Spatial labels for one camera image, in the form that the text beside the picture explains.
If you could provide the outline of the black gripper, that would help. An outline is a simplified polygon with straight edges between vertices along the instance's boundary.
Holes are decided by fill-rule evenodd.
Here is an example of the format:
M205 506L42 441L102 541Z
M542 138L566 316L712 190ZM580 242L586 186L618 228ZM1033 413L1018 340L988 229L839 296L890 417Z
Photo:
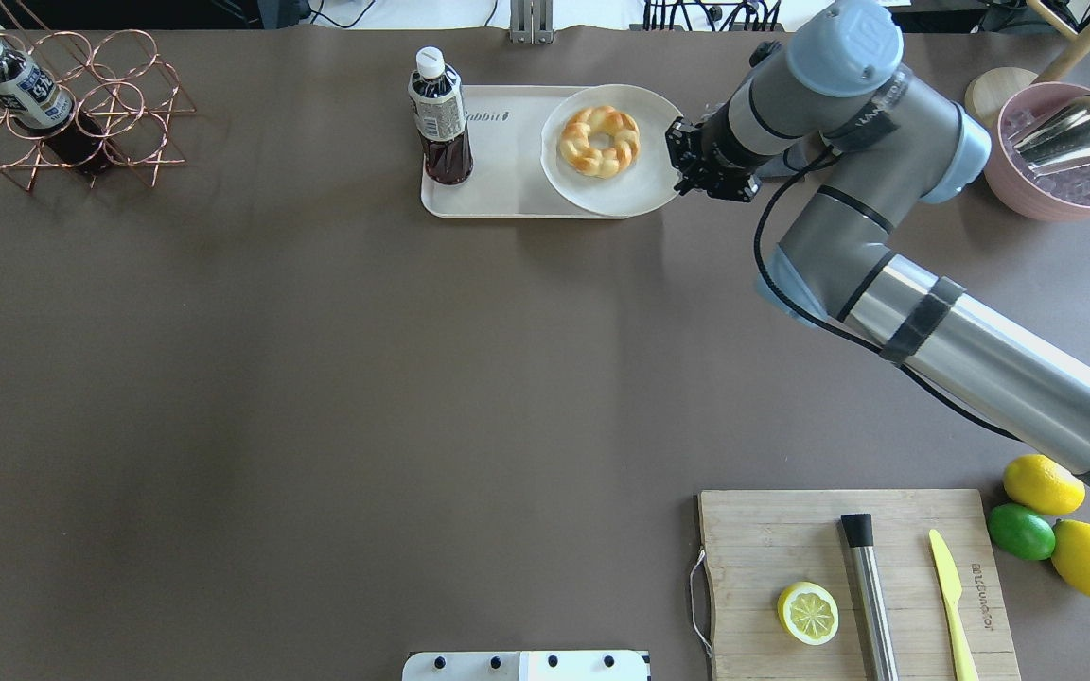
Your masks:
M730 161L719 161L702 148L705 125L678 115L663 134L673 168L678 172L674 185L680 197L700 191L718 200L750 203L760 193L760 178Z

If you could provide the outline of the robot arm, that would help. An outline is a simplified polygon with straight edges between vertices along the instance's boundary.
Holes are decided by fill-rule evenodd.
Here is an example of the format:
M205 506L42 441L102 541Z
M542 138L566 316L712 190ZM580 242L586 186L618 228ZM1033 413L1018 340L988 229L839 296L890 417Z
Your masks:
M896 238L922 203L981 177L993 138L905 65L889 9L835 1L749 66L717 111L675 117L661 141L678 193L740 202L756 198L763 165L825 143L829 171L774 250L756 253L776 305L956 398L1090 490L1090 366Z

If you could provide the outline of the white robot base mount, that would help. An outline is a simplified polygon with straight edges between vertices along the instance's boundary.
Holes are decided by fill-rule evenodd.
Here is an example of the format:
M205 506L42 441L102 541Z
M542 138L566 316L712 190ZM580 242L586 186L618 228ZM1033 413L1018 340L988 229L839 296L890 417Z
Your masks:
M650 680L645 650L431 650L408 656L402 680Z

